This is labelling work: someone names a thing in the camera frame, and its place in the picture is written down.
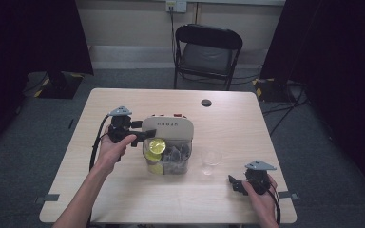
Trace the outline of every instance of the person's right hand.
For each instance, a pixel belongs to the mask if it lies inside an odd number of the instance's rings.
[[[269,176],[269,180],[274,187],[270,187],[269,191],[275,195],[275,189],[278,187],[275,180]],[[248,198],[250,199],[250,203],[259,218],[259,225],[262,228],[272,228],[278,227],[278,224],[275,219],[275,202],[272,197],[265,192],[263,195],[259,195],[254,190],[253,186],[248,181],[243,180],[242,186],[248,193]]]

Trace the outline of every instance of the chair seat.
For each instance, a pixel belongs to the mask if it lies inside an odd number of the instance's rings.
[[[232,55],[233,51],[230,49],[187,44],[182,54],[180,68],[227,76]]]

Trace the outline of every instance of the table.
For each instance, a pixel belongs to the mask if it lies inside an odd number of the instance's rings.
[[[202,106],[202,100],[212,102]],[[57,201],[46,201],[43,222],[54,222],[75,195],[88,173],[91,146],[103,117],[124,105],[131,121],[152,114],[183,114],[194,125],[192,154],[184,175],[156,175],[147,171],[142,144],[128,147],[108,176],[92,212],[92,222],[119,224],[247,224],[257,219],[248,198],[232,190],[227,176],[244,180],[246,165],[261,160],[278,170],[270,175],[278,191],[287,191],[274,146],[258,100],[250,92],[96,88],[71,138],[49,191]],[[213,174],[201,171],[200,151],[222,150],[223,160]],[[280,199],[281,222],[297,215],[290,198]]]

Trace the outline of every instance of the power socket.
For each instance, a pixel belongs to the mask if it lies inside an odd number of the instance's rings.
[[[165,1],[165,11],[172,11],[177,12],[177,1]]]

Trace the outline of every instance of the gray carpet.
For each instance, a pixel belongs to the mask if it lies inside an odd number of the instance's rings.
[[[91,89],[171,89],[173,73],[171,68],[100,69],[95,70],[95,76],[85,77],[73,100],[28,96],[19,115],[0,136],[0,227],[50,227],[40,222],[42,204],[36,204],[35,199],[49,191]],[[256,69],[237,69],[235,77],[257,73]],[[31,75],[29,85],[43,76]],[[243,84],[249,81],[234,80],[237,85],[231,90],[254,91],[251,84]],[[223,85],[214,85],[218,82],[180,79],[178,88],[223,90]],[[300,88],[292,89],[297,96]],[[268,112],[288,105],[260,106]],[[270,131],[285,112],[265,115]],[[282,227],[365,227],[365,179],[330,141],[327,129],[306,103],[294,108],[271,137],[289,190],[299,195],[294,201],[298,221]]]

